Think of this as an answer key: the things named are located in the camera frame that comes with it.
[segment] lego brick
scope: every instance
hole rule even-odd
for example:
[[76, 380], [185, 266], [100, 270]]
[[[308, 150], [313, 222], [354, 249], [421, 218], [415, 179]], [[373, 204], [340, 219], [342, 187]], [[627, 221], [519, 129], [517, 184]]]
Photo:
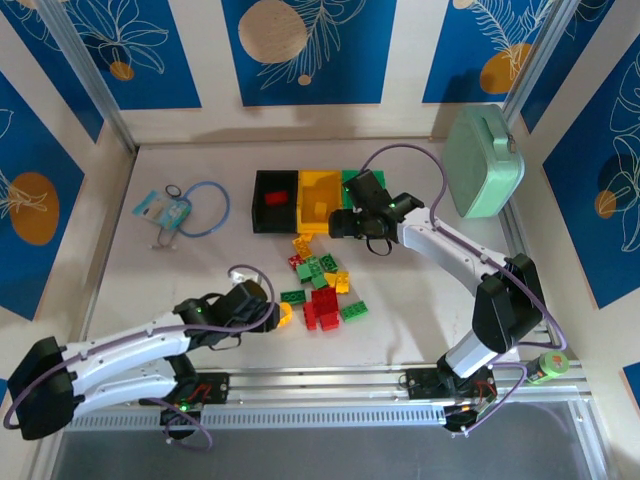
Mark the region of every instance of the lego brick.
[[309, 270], [311, 271], [312, 277], [317, 277], [322, 275], [322, 267], [320, 266], [320, 261], [315, 256], [310, 256], [306, 260], [306, 264], [309, 266]]
[[342, 319], [345, 322], [351, 322], [353, 320], [357, 320], [358, 318], [363, 317], [369, 312], [369, 309], [365, 305], [363, 301], [354, 303], [353, 305], [349, 305], [348, 307], [344, 307], [340, 310], [340, 314], [342, 315]]
[[290, 305], [300, 305], [307, 301], [307, 294], [304, 290], [292, 290], [290, 292], [282, 292], [280, 301]]
[[325, 288], [329, 286], [329, 282], [324, 278], [324, 275], [316, 275], [311, 279], [311, 283], [313, 284], [313, 288], [320, 290], [321, 288]]
[[291, 319], [293, 318], [293, 308], [291, 308], [291, 304], [287, 302], [280, 302], [280, 315], [278, 328], [291, 323]]
[[342, 172], [302, 170], [298, 175], [298, 233], [329, 233], [329, 215], [342, 208]]
[[268, 207], [279, 207], [286, 205], [289, 201], [289, 194], [286, 190], [280, 190], [279, 192], [265, 193], [264, 203]]
[[309, 248], [309, 244], [300, 237], [293, 241], [293, 248], [296, 249], [296, 252], [298, 252], [298, 255], [300, 255], [303, 260], [306, 260], [313, 255]]
[[331, 288], [336, 288], [336, 279], [338, 278], [338, 275], [335, 273], [325, 273], [324, 278], [327, 280], [327, 283]]
[[340, 326], [340, 319], [337, 313], [329, 313], [320, 317], [320, 328], [323, 332], [335, 330]]
[[313, 304], [306, 302], [302, 306], [302, 312], [304, 313], [304, 323], [308, 330], [315, 330], [318, 328], [318, 322], [316, 320], [316, 314], [313, 311]]
[[[353, 177], [358, 175], [358, 173], [360, 173], [359, 170], [343, 170], [342, 183], [346, 182], [347, 180], [351, 180]], [[384, 172], [382, 170], [374, 170], [373, 174], [378, 179], [378, 182], [380, 182], [380, 185], [382, 185], [382, 188], [386, 188], [387, 185], [384, 178]], [[342, 208], [346, 208], [346, 209], [353, 208], [353, 202], [351, 201], [351, 197], [349, 196], [347, 191], [344, 189], [344, 187], [342, 187]]]
[[338, 297], [334, 288], [323, 288], [322, 290], [314, 290], [311, 292], [311, 302], [313, 303], [313, 312], [316, 317], [328, 315], [330, 313], [338, 313]]
[[309, 265], [307, 265], [306, 263], [303, 263], [302, 265], [298, 265], [296, 267], [296, 273], [298, 274], [298, 278], [300, 278], [300, 283], [310, 282], [311, 279], [313, 278], [313, 275], [311, 274], [311, 269], [309, 268]]
[[338, 264], [330, 253], [320, 257], [320, 265], [322, 265], [322, 268], [324, 268], [326, 272], [336, 273], [338, 271]]
[[337, 272], [336, 275], [336, 293], [349, 293], [349, 272]]
[[291, 265], [291, 268], [293, 268], [294, 271], [298, 267], [298, 265], [304, 264], [304, 260], [300, 255], [294, 255], [293, 257], [289, 257], [288, 261], [289, 261], [289, 265]]
[[[267, 193], [281, 191], [287, 192], [286, 204], [266, 204]], [[297, 201], [297, 170], [258, 170], [251, 205], [253, 233], [296, 233]]]

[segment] metal frame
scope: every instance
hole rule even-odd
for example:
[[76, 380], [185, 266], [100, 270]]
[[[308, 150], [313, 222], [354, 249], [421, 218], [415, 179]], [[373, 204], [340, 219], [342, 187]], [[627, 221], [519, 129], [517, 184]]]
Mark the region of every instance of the metal frame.
[[38, 14], [45, 27], [51, 32], [51, 36], [60, 47], [60, 51], [69, 62], [100, 115], [111, 125], [123, 147], [129, 153], [134, 153], [137, 146], [120, 115], [118, 104], [64, 7], [58, 0], [34, 0], [34, 5], [38, 9]]
[[[530, 55], [527, 59], [505, 101], [504, 112], [510, 124], [519, 116], [522, 104], [530, 94], [579, 1], [557, 2], [557, 6], [554, 7], [536, 41], [535, 55]], [[112, 125], [123, 144], [134, 151], [134, 142], [122, 121], [115, 100], [62, 7], [56, 0], [35, 2], [43, 22], [60, 45], [101, 114]], [[526, 253], [528, 249], [513, 204], [507, 204], [500, 214], [500, 219], [511, 253]], [[107, 258], [104, 259], [103, 271], [106, 261]], [[86, 337], [92, 311], [93, 305], [90, 305], [80, 335], [83, 339]], [[224, 406], [204, 407], [202, 420], [212, 429], [257, 428], [260, 425], [262, 428], [437, 425], [443, 421], [443, 407], [451, 405], [454, 400], [409, 401], [407, 390], [400, 382], [407, 368], [433, 366], [417, 364], [226, 370], [231, 374], [228, 402]], [[504, 394], [512, 388], [519, 374], [518, 370], [496, 371], [498, 392]], [[569, 372], [563, 377], [540, 386], [527, 385], [520, 388], [510, 401], [567, 402], [592, 477], [609, 478], [612, 467], [604, 454], [608, 449], [605, 448], [600, 435], [591, 392], [579, 362], [571, 362]], [[149, 428], [160, 428], [158, 408], [136, 404], [85, 415], [74, 420], [65, 431]], [[40, 441], [30, 478], [50, 477], [63, 435], [64, 432], [59, 432]]]

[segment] red lego brick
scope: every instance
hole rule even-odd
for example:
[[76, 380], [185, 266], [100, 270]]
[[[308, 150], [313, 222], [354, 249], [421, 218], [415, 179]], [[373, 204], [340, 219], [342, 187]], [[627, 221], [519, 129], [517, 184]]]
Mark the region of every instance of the red lego brick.
[[340, 319], [338, 318], [337, 313], [330, 313], [320, 317], [320, 327], [322, 327], [323, 332], [326, 332], [327, 330], [335, 330], [339, 326]]
[[294, 255], [293, 257], [289, 258], [289, 265], [291, 265], [291, 268], [294, 271], [296, 270], [296, 268], [298, 268], [298, 265], [302, 265], [303, 263], [304, 260], [300, 255]]
[[280, 205], [286, 205], [288, 201], [289, 194], [286, 190], [266, 193], [264, 195], [264, 203], [266, 203], [268, 207], [279, 207]]
[[313, 313], [316, 318], [331, 313], [339, 313], [338, 296], [335, 288], [323, 288], [311, 292], [311, 303], [313, 303]]
[[302, 306], [302, 311], [304, 312], [304, 323], [307, 325], [307, 330], [317, 329], [318, 322], [315, 313], [313, 313], [313, 304], [311, 302], [305, 303]]

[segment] green box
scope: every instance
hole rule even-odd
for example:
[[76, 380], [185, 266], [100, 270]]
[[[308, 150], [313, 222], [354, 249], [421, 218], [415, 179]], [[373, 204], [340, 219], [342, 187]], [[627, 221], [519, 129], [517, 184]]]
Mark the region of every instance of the green box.
[[307, 265], [306, 263], [302, 263], [302, 264], [298, 265], [296, 267], [296, 273], [298, 274], [298, 277], [300, 278], [300, 283], [310, 282], [311, 279], [313, 278], [313, 274], [311, 273], [311, 269], [309, 268], [309, 265]]
[[442, 152], [449, 190], [460, 216], [492, 217], [524, 175], [524, 159], [497, 105], [464, 107]]
[[324, 274], [323, 273], [313, 277], [311, 279], [311, 283], [313, 283], [313, 286], [315, 287], [316, 290], [320, 290], [321, 288], [329, 286], [329, 282], [327, 282], [327, 279], [324, 278]]
[[291, 290], [289, 292], [280, 293], [280, 301], [287, 302], [289, 305], [300, 305], [307, 301], [307, 294], [304, 290]]
[[[344, 184], [344, 182], [346, 182], [347, 180], [351, 180], [353, 177], [358, 175], [358, 173], [360, 173], [360, 170], [343, 170], [342, 183]], [[374, 170], [373, 174], [380, 182], [380, 185], [382, 185], [382, 188], [386, 188], [387, 182], [384, 178], [384, 172], [382, 170]], [[349, 196], [347, 191], [344, 189], [344, 187], [342, 187], [342, 208], [353, 208], [351, 197]]]
[[365, 316], [368, 312], [369, 309], [363, 301], [359, 301], [340, 310], [342, 319], [347, 323]]
[[330, 253], [320, 257], [320, 265], [322, 265], [322, 268], [324, 268], [326, 272], [336, 273], [338, 271], [338, 264]]

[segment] white wall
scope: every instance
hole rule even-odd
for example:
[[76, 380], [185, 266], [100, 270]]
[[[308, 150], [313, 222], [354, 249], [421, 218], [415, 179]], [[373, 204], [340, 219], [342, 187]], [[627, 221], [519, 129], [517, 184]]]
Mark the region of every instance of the white wall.
[[[106, 126], [98, 144], [91, 141], [2, 14], [0, 45], [0, 70], [85, 173], [36, 319], [29, 322], [0, 308], [0, 378], [6, 379], [37, 340], [55, 335], [66, 343], [77, 335], [131, 160]], [[9, 399], [7, 394], [1, 415]], [[19, 432], [0, 428], [0, 478], [33, 478], [29, 467], [37, 446], [23, 441]]]
[[640, 411], [622, 367], [640, 361], [640, 290], [597, 309], [542, 163], [639, 34], [638, 1], [616, 0], [532, 135], [519, 124], [516, 137], [527, 161], [516, 203], [545, 297], [584, 365], [612, 449], [629, 479], [640, 478]]
[[449, 2], [397, 2], [380, 105], [243, 108], [222, 3], [171, 0], [202, 109], [123, 117], [141, 144], [445, 136], [459, 106], [421, 102]]

